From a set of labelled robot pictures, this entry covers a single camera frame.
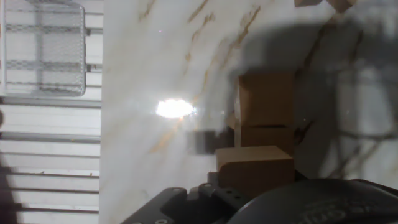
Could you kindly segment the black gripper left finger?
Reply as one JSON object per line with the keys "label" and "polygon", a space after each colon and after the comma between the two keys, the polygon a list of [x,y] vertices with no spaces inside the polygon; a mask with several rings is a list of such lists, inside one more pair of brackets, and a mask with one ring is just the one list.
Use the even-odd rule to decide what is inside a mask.
{"label": "black gripper left finger", "polygon": [[208,182],[186,190],[167,188],[123,224],[226,224],[250,201],[233,188],[218,185],[218,173],[208,173]]}

